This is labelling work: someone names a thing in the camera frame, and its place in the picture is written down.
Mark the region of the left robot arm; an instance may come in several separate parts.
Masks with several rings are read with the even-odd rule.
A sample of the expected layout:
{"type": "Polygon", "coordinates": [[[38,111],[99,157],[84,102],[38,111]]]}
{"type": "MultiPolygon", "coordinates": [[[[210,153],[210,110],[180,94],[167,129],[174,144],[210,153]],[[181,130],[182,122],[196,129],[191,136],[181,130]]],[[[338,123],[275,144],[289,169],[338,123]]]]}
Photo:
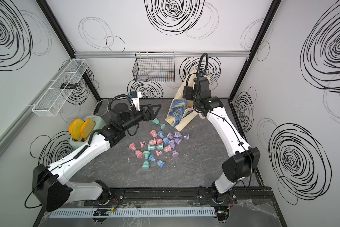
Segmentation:
{"type": "Polygon", "coordinates": [[[33,194],[47,212],[55,211],[74,201],[94,201],[99,205],[108,203],[112,196],[109,187],[102,181],[91,183],[71,182],[71,177],[100,154],[117,145],[128,130],[141,121],[154,120],[161,105],[140,106],[133,113],[118,103],[111,110],[110,122],[94,130],[87,142],[48,166],[38,165],[33,170],[33,194]]]}

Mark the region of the canvas bag with starry print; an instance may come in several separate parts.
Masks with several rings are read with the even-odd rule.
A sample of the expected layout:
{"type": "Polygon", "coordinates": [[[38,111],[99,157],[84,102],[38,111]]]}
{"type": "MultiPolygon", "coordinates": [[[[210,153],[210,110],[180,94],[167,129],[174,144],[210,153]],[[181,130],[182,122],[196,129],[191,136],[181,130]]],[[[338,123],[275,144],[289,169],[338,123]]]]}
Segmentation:
{"type": "Polygon", "coordinates": [[[190,86],[196,78],[196,73],[197,70],[194,69],[183,81],[172,100],[165,118],[165,121],[178,131],[182,131],[198,115],[193,109],[194,101],[183,98],[184,89],[187,89],[187,86],[191,88],[190,86]]]}

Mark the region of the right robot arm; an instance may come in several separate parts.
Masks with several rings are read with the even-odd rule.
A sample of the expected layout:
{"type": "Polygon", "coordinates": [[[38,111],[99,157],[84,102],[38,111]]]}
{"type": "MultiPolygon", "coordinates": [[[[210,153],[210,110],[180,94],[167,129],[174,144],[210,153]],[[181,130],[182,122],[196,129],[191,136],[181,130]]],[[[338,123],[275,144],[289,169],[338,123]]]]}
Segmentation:
{"type": "Polygon", "coordinates": [[[212,199],[222,203],[239,182],[252,178],[260,151],[252,148],[231,123],[221,100],[211,95],[207,77],[188,75],[182,96],[193,101],[193,109],[213,125],[226,147],[229,158],[222,164],[221,176],[212,183],[212,199]]]}

